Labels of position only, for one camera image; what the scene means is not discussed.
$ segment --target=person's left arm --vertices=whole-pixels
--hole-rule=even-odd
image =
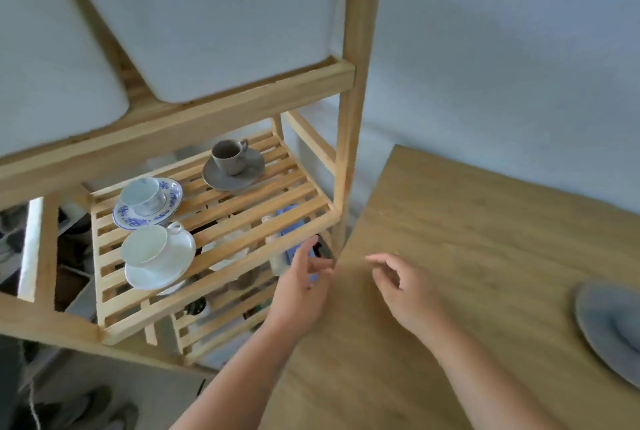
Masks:
[[[320,316],[332,261],[309,258],[317,236],[297,250],[278,281],[267,320],[173,424],[171,430],[254,430],[293,348]],[[308,276],[318,273],[311,285]]]

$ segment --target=wall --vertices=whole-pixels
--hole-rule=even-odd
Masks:
[[[352,213],[395,143],[640,212],[639,22],[640,0],[381,0]],[[335,145],[337,99],[302,112]]]

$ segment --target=person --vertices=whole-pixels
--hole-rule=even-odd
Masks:
[[[317,236],[297,250],[291,268],[278,281],[263,325],[172,430],[258,428],[280,371],[323,311],[333,266],[331,260],[308,256],[316,242]],[[434,354],[475,430],[566,428],[450,318],[436,288],[416,268],[389,253],[366,260],[395,272],[398,285],[379,267],[372,271],[384,302],[396,320]],[[317,274],[313,284],[309,274]]]

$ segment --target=blue floral pattern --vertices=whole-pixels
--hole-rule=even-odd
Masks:
[[[153,218],[150,216],[139,216],[135,211],[129,209],[129,206],[117,203],[113,209],[113,222],[123,228],[124,230],[135,230],[140,226],[146,226],[148,224],[159,224],[167,220],[171,216],[182,200],[182,186],[173,179],[160,180],[158,179],[160,188],[165,191],[167,202],[164,205],[164,209],[160,214],[155,215]]]

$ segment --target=hand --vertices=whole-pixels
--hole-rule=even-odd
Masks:
[[[317,241],[318,236],[312,236],[296,251],[291,268],[278,280],[264,323],[281,335],[291,336],[293,343],[306,335],[320,317],[333,279],[331,260],[308,256]],[[318,279],[311,284],[309,275],[313,273],[318,274]]]
[[[375,268],[372,275],[396,321],[429,346],[450,323],[434,286],[400,256],[378,253],[367,256],[366,260],[386,264],[396,273],[398,287],[381,268]]]

